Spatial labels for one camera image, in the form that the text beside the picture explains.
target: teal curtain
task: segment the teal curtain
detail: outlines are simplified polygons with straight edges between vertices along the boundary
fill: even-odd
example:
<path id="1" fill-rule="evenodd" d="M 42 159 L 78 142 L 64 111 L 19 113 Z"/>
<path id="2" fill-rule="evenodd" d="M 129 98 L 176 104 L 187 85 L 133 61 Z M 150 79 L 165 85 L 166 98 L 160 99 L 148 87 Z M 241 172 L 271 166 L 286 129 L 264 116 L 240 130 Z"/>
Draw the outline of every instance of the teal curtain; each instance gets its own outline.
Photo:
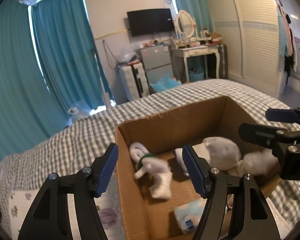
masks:
<path id="1" fill-rule="evenodd" d="M 63 111 L 78 101 L 104 105 L 100 80 L 112 95 L 83 0 L 42 0 L 32 6 L 32 20 L 43 73 Z"/>
<path id="2" fill-rule="evenodd" d="M 0 5 L 0 160 L 31 149 L 66 123 L 35 57 L 28 6 L 4 0 Z"/>
<path id="3" fill-rule="evenodd" d="M 176 0 L 178 10 L 187 11 L 198 25 L 198 31 L 206 27 L 209 32 L 213 32 L 213 23 L 208 0 Z"/>

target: cardboard box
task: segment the cardboard box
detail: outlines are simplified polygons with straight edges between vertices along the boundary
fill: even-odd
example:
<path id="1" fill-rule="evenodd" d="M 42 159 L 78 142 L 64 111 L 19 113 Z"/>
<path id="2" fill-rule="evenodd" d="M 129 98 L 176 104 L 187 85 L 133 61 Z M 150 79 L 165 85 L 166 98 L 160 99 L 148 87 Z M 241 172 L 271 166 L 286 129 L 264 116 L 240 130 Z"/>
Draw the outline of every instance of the cardboard box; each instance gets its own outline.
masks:
<path id="1" fill-rule="evenodd" d="M 200 196 L 194 191 L 190 179 L 183 175 L 171 150 L 185 144 L 195 145 L 210 136 L 229 138 L 239 146 L 242 155 L 262 150 L 240 139 L 238 129 L 243 122 L 256 123 L 235 101 L 223 96 L 127 121 L 117 127 L 117 175 L 123 225 L 128 240 L 192 238 L 192 235 L 182 234 L 173 208 Z M 144 144 L 149 152 L 169 162 L 173 173 L 171 199 L 155 200 L 151 197 L 149 187 L 152 181 L 148 175 L 137 181 L 133 178 L 135 169 L 129 154 L 129 146 L 133 142 Z M 279 170 L 278 165 L 267 177 L 256 178 L 265 196 L 278 185 L 280 178 L 276 175 Z M 231 213 L 228 213 L 222 234 L 227 232 L 230 219 Z"/>

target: laundry basket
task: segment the laundry basket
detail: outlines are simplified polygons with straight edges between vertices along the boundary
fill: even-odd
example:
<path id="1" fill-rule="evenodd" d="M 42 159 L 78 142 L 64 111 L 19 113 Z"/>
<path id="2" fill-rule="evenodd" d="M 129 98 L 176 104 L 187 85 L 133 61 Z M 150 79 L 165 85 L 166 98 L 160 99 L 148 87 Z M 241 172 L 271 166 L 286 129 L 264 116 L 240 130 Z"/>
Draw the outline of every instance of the laundry basket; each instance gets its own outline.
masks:
<path id="1" fill-rule="evenodd" d="M 196 81 L 204 80 L 205 73 L 203 68 L 201 66 L 197 66 L 195 70 L 197 71 L 197 73 L 192 73 L 189 71 L 189 81 L 196 82 Z"/>

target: gray checkered bedsheet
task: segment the gray checkered bedsheet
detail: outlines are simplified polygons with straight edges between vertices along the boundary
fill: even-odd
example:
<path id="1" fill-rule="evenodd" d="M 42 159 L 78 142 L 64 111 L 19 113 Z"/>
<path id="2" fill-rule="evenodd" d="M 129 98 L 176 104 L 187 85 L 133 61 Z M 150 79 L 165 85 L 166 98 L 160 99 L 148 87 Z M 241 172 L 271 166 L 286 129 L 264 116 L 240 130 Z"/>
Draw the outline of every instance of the gray checkered bedsheet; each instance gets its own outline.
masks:
<path id="1" fill-rule="evenodd" d="M 0 163 L 2 226 L 10 232 L 9 196 L 12 190 L 39 189 L 51 172 L 60 176 L 76 173 L 104 153 L 115 141 L 115 127 L 125 120 L 157 114 L 185 104 L 226 95 L 235 100 L 258 123 L 300 130 L 297 124 L 268 122 L 268 108 L 288 108 L 255 89 L 228 80 L 207 80 L 183 85 L 113 107 L 75 122 L 35 148 L 6 157 Z M 269 196 L 292 225 L 300 217 L 300 182 L 282 181 Z"/>

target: towel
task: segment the towel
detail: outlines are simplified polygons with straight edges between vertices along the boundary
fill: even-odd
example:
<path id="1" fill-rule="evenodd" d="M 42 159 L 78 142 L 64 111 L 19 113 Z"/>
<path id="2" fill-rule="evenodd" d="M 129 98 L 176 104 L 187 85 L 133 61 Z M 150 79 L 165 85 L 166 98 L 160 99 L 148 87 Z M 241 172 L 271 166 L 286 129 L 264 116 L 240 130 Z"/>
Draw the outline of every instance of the towel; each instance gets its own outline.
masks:
<path id="1" fill-rule="evenodd" d="M 229 175 L 242 177 L 245 173 L 251 175 L 267 175 L 278 163 L 278 158 L 272 155 L 272 150 L 264 149 L 262 152 L 248 153 L 238 164 L 228 170 Z"/>
<path id="2" fill-rule="evenodd" d="M 202 143 L 193 146 L 193 149 L 199 157 L 205 158 L 211 167 L 217 167 L 223 171 L 235 167 L 241 158 L 238 146 L 223 137 L 205 138 Z M 175 149 L 173 152 L 184 175 L 188 177 L 189 174 L 182 159 L 182 148 Z"/>

